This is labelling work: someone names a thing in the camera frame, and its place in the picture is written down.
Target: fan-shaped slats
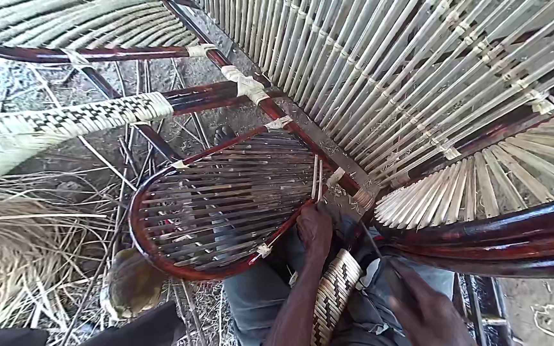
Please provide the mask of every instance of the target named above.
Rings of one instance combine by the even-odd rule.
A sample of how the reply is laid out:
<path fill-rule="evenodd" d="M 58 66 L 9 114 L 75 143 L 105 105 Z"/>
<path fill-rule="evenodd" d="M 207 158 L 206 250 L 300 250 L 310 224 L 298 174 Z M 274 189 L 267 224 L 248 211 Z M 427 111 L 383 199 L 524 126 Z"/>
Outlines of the fan-shaped slats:
<path fill-rule="evenodd" d="M 554 0 L 228 4 L 206 11 L 380 185 L 458 157 L 456 143 L 528 102 L 554 108 Z M 509 193 L 490 178 L 484 191 Z"/>
<path fill-rule="evenodd" d="M 376 219 L 389 227 L 403 228 L 408 220 L 407 228 L 423 228 L 554 201 L 554 136 L 547 129 L 554 129 L 554 119 L 390 193 L 378 202 Z"/>
<path fill-rule="evenodd" d="M 0 1 L 0 45 L 142 48 L 195 43 L 160 1 Z"/>

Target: person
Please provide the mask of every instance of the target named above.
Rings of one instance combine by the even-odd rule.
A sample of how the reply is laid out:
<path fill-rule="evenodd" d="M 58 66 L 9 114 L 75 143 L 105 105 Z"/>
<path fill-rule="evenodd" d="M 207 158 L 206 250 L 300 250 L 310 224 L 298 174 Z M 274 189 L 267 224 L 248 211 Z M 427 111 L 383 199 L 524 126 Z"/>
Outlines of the person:
<path fill-rule="evenodd" d="M 310 345 L 315 298 L 333 234 L 331 217 L 309 206 L 302 209 L 296 228 L 288 230 L 289 239 L 282 240 L 286 246 L 280 249 L 298 273 L 293 288 L 266 261 L 223 282 L 241 346 Z M 369 286 L 350 295 L 331 346 L 476 345 L 448 298 L 453 272 L 406 259 L 391 263 L 419 308 L 397 300 L 381 273 L 372 273 Z"/>

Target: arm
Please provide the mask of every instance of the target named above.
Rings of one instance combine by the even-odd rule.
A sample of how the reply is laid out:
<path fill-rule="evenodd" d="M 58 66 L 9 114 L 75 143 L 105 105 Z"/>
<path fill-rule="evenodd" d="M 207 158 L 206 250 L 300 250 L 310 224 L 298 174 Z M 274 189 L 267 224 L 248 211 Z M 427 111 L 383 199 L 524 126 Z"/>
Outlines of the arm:
<path fill-rule="evenodd" d="M 298 235 L 305 246 L 305 265 L 271 328 L 265 346 L 309 346 L 312 339 L 313 310 L 322 267 L 331 247 L 331 217 L 303 208 L 296 219 Z"/>
<path fill-rule="evenodd" d="M 389 298 L 390 309 L 413 346 L 476 346 L 447 296 L 433 290 L 412 268 L 398 260 L 390 263 L 418 304 L 417 309 L 412 309 L 394 295 Z"/>

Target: debris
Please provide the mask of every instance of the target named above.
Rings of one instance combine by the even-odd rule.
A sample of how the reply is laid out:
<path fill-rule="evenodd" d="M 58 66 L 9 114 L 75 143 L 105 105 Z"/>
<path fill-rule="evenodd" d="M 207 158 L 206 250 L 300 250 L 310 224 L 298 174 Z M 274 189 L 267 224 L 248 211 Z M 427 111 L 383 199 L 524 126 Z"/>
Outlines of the debris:
<path fill-rule="evenodd" d="M 551 289 L 550 289 L 550 284 L 549 284 L 548 281 L 542 280 L 542 283 L 543 283 L 544 287 L 547 288 L 547 291 L 548 291 L 549 293 L 553 293 L 553 291 L 551 291 Z"/>
<path fill-rule="evenodd" d="M 530 307 L 531 311 L 534 312 L 534 324 L 536 328 L 540 329 L 544 334 L 554 337 L 554 332 L 546 327 L 540 325 L 540 319 L 546 326 L 550 326 L 554 321 L 554 318 L 550 315 L 550 310 L 554 310 L 554 304 L 539 305 L 535 304 Z"/>

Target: blue jeans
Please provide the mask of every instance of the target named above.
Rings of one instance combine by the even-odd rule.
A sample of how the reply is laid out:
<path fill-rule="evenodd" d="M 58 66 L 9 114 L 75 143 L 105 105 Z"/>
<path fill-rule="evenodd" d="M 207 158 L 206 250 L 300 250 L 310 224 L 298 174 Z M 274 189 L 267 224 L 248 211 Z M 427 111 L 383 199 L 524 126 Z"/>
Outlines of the blue jeans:
<path fill-rule="evenodd" d="M 304 248 L 296 229 L 288 230 L 281 244 L 281 256 L 292 268 L 300 271 L 304 264 Z M 436 291 L 452 297 L 453 272 L 415 264 L 403 258 L 399 260 L 417 271 Z M 288 297 L 290 286 L 263 261 L 239 275 L 225 279 L 223 285 L 239 344 L 260 345 L 265 341 L 281 305 Z M 331 346 L 410 346 L 403 336 L 401 325 L 389 309 L 389 295 L 390 288 L 382 273 L 376 273 L 371 284 L 362 291 L 355 289 L 333 331 Z"/>

